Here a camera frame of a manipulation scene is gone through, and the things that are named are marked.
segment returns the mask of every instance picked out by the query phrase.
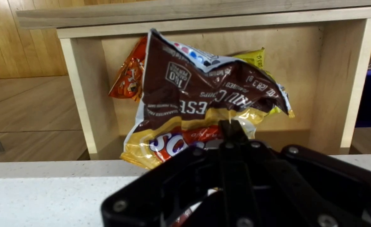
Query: plastic wrapper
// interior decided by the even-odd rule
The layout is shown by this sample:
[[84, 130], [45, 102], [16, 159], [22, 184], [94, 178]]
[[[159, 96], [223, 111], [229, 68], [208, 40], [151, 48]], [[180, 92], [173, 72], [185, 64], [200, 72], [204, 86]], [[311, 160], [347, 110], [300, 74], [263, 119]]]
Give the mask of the plastic wrapper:
[[146, 56], [146, 40], [146, 37], [140, 38], [133, 51], [120, 67], [116, 80], [109, 88], [109, 97], [138, 100]]
[[188, 146], [222, 139], [220, 120], [238, 120], [252, 139], [268, 114], [292, 116], [287, 96], [267, 73], [234, 57], [209, 54], [147, 35], [144, 90], [121, 159], [151, 169]]
[[[114, 98], [138, 100], [141, 93], [141, 76], [144, 73], [146, 56], [146, 37], [142, 37], [136, 43], [132, 52], [126, 57], [120, 67], [114, 82], [112, 83], [108, 96]], [[257, 68], [263, 68], [263, 48], [238, 53], [234, 58], [242, 59], [246, 63]]]

